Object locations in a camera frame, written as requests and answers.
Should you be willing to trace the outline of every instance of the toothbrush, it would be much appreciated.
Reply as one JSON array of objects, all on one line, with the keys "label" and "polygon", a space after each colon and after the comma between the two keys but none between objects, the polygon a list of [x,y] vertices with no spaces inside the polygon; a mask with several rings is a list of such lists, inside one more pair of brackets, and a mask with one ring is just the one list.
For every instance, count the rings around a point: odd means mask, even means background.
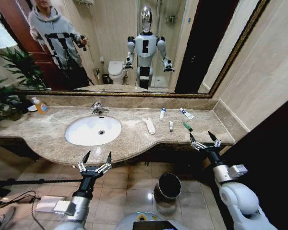
[{"label": "toothbrush", "polygon": [[155,129],[155,127],[154,127],[154,124],[153,124],[152,120],[151,120],[150,118],[148,118],[147,120],[145,120],[144,118],[142,118],[142,120],[146,123],[147,128],[148,128],[148,132],[149,132],[150,134],[155,134],[156,129]]}]

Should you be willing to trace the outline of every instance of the green plant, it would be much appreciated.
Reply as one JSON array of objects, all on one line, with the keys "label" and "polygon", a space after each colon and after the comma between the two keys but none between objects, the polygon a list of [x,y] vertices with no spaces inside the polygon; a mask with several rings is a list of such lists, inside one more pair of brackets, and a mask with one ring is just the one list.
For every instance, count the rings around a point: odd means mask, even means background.
[{"label": "green plant", "polygon": [[15,92],[13,87],[1,87],[0,86],[0,117],[8,117],[18,112],[14,104],[20,103],[17,96],[11,95]]},{"label": "green plant", "polygon": [[17,77],[17,79],[21,79],[19,84],[33,87],[35,90],[45,90],[47,87],[44,82],[43,72],[34,64],[35,60],[31,58],[29,53],[18,51],[17,49],[14,52],[9,48],[6,49],[7,52],[1,54],[1,57],[11,64],[7,64],[4,67],[13,74],[21,74],[21,76]]}]

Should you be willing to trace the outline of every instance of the door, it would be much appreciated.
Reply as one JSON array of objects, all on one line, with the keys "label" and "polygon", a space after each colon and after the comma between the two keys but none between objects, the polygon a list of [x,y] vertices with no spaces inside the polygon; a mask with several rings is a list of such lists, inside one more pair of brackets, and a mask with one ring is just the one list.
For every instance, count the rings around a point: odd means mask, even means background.
[{"label": "door", "polygon": [[45,82],[52,90],[65,90],[64,79],[47,47],[44,51],[30,35],[27,17],[31,9],[30,0],[0,0],[0,13],[4,18],[5,26],[16,39],[19,47],[36,60],[35,64],[43,71]]},{"label": "door", "polygon": [[198,91],[239,0],[200,0],[175,92]]}]

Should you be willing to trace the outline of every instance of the gray hoodie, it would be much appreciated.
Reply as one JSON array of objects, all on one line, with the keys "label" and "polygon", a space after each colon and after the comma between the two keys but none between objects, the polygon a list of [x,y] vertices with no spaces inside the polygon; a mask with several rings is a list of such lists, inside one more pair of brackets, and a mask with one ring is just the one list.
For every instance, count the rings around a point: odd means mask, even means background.
[{"label": "gray hoodie", "polygon": [[54,62],[60,69],[72,69],[70,60],[82,67],[81,58],[73,40],[79,42],[81,35],[58,11],[50,7],[50,17],[46,18],[34,7],[29,14],[30,34],[41,45],[46,44]]}]

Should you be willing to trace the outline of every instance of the person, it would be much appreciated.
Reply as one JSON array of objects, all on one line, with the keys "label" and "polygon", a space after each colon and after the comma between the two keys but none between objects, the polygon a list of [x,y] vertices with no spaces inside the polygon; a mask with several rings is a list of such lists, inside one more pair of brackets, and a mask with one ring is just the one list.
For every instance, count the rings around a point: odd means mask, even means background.
[{"label": "person", "polygon": [[15,213],[16,207],[10,207],[8,211],[0,216],[0,230],[3,230],[6,225],[10,222],[13,218]]},{"label": "person", "polygon": [[63,72],[68,89],[89,86],[88,81],[91,80],[74,45],[74,42],[79,47],[87,45],[87,38],[81,36],[72,24],[51,6],[49,0],[35,0],[35,3],[36,6],[28,16],[31,36],[41,46],[48,47],[54,62]]}]

